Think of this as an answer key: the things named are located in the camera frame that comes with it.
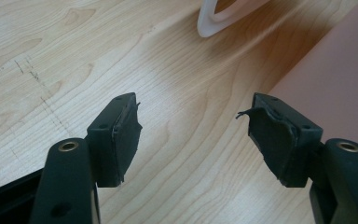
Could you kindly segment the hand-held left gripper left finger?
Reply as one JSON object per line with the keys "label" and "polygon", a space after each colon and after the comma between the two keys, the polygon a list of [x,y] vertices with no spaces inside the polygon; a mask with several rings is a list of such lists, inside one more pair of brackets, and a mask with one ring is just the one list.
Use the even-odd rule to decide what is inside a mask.
{"label": "hand-held left gripper left finger", "polygon": [[114,98],[87,129],[48,151],[30,224],[101,224],[99,188],[116,188],[137,151],[142,126],[133,92]]}

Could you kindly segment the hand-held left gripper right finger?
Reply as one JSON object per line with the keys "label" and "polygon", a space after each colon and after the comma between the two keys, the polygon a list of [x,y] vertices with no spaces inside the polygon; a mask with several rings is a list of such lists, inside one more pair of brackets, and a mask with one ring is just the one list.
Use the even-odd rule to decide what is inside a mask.
{"label": "hand-held left gripper right finger", "polygon": [[265,164],[287,188],[310,180],[316,224],[358,224],[358,143],[341,138],[322,142],[323,129],[284,101],[255,93],[248,135]]}

